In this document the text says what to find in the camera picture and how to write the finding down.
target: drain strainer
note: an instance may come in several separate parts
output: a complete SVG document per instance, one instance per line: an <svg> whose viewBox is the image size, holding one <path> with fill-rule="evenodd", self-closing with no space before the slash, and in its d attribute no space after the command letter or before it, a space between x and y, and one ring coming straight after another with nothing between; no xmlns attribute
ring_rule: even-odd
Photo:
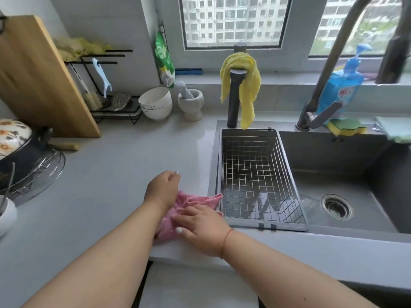
<svg viewBox="0 0 411 308"><path fill-rule="evenodd" d="M339 195L325 195L321 199L324 210L340 221L348 221L353 217L353 208L350 203Z"/></svg>

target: kitchen sink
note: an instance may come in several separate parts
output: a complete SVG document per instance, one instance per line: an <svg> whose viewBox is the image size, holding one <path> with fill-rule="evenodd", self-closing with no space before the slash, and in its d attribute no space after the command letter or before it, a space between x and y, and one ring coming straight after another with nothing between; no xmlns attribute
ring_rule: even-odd
<svg viewBox="0 0 411 308"><path fill-rule="evenodd" d="M233 227L409 242L411 148L369 132L218 121L209 193Z"/></svg>

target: pink towel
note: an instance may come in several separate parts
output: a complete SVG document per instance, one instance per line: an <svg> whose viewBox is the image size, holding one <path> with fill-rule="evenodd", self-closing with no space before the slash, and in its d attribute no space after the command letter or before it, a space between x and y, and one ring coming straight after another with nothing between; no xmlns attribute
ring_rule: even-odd
<svg viewBox="0 0 411 308"><path fill-rule="evenodd" d="M171 217L178 214L185 207L192 207L196 204L203 204L215 209L220 202L223 195L220 193L213 197L198 197L195 195L188 195L181 190L178 191L174 206L167 212L166 216L160 222L154 239L158 241L169 240L177 237L175 229L179 226L171 220Z"/></svg>

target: woman's right hand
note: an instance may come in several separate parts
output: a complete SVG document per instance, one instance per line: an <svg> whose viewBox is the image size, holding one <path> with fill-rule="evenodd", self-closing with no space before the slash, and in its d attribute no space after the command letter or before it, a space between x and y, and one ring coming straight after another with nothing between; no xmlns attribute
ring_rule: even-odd
<svg viewBox="0 0 411 308"><path fill-rule="evenodd" d="M195 205L181 210L172 220L182 227L176 232L186 238L196 249L219 257L230 226L215 210L206 205Z"/></svg>

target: yellow sponge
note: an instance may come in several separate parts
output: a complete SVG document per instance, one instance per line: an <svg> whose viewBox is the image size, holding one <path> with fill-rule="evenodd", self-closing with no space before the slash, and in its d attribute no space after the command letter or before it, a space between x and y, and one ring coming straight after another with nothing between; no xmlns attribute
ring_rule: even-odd
<svg viewBox="0 0 411 308"><path fill-rule="evenodd" d="M332 118L327 123L328 129L335 135L352 136L354 134L365 134L367 127L355 118Z"/></svg>

